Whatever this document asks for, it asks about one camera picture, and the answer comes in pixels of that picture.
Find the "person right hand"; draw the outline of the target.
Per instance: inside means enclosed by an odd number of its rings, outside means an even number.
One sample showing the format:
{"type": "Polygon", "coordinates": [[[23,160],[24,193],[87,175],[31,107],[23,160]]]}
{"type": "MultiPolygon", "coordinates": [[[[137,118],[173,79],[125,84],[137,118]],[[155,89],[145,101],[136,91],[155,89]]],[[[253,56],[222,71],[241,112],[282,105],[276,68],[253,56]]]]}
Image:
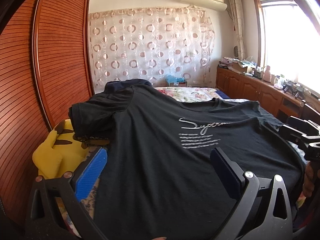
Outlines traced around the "person right hand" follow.
{"type": "Polygon", "coordinates": [[[306,198],[311,197],[315,189],[315,182],[313,181],[315,175],[319,178],[319,169],[315,170],[313,165],[315,165],[315,163],[310,161],[305,168],[303,194],[306,198]]]}

